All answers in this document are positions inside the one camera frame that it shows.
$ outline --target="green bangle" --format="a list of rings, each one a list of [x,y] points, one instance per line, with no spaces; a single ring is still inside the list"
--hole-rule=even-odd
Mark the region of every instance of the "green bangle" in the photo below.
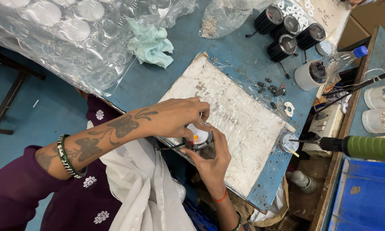
[[[240,220],[238,221],[238,224],[237,224],[237,226],[235,227],[235,229],[233,229],[232,231],[237,231],[237,230],[241,227],[241,224],[242,224],[242,217],[241,217],[241,214],[240,214],[238,211],[236,211],[236,212],[237,212],[238,216],[240,216]]]
[[[68,134],[62,134],[59,139],[57,140],[57,150],[59,151],[59,156],[60,156],[60,159],[64,165],[64,167],[66,168],[67,172],[70,173],[73,177],[75,178],[81,178],[83,176],[86,175],[87,173],[87,166],[85,166],[83,168],[83,172],[80,173],[80,172],[77,172],[72,164],[70,163],[70,161],[68,160],[67,158],[67,155],[66,155],[66,151],[64,149],[64,139],[69,137],[70,135]]]

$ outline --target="bangle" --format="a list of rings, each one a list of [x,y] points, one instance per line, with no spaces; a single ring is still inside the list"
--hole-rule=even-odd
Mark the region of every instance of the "bangle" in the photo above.
[[[238,221],[237,226],[236,226],[235,229],[233,229],[232,231],[237,231],[237,230],[241,227],[241,224],[242,224],[242,217],[241,217],[241,214],[240,214],[238,211],[236,211],[236,212],[237,212],[238,216],[240,216],[240,219],[239,219],[239,221]]]
[[[68,160],[67,158],[67,155],[66,155],[66,151],[64,149],[64,139],[66,137],[69,137],[70,135],[68,134],[62,134],[59,139],[57,140],[57,150],[59,151],[59,156],[60,156],[60,159],[64,165],[64,167],[66,168],[67,172],[70,173],[72,176],[74,176],[75,178],[81,178],[83,176],[86,175],[87,173],[87,166],[85,166],[83,168],[83,172],[80,173],[80,172],[77,172],[72,164],[70,163],[70,161]]]
[[[212,198],[212,200],[215,201],[215,202],[221,202],[221,201],[225,200],[225,198],[226,198],[227,196],[228,196],[228,193],[227,193],[226,187],[225,187],[225,196],[224,196],[222,199],[220,199],[220,200],[214,200],[214,198]]]

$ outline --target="white board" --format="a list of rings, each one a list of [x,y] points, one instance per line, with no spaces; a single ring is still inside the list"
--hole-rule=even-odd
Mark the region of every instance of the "white board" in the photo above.
[[[224,181],[237,193],[248,196],[285,122],[213,66],[206,56],[196,58],[160,102],[194,96],[210,104],[208,122],[227,138],[231,162]],[[182,142],[169,140],[173,144]],[[213,157],[213,148],[200,155]]]

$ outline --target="green handle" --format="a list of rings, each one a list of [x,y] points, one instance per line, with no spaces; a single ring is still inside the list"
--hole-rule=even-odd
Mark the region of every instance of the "green handle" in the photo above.
[[[385,138],[350,136],[348,153],[351,157],[385,161]]]

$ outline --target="white scarf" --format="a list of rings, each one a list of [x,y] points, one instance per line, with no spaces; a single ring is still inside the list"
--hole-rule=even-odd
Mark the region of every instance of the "white scarf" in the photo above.
[[[87,129],[92,127],[89,121]],[[139,139],[100,157],[107,166],[110,191],[123,203],[109,230],[196,231],[161,152],[154,151],[155,156],[149,156],[140,142],[146,150],[154,150],[145,139]]]

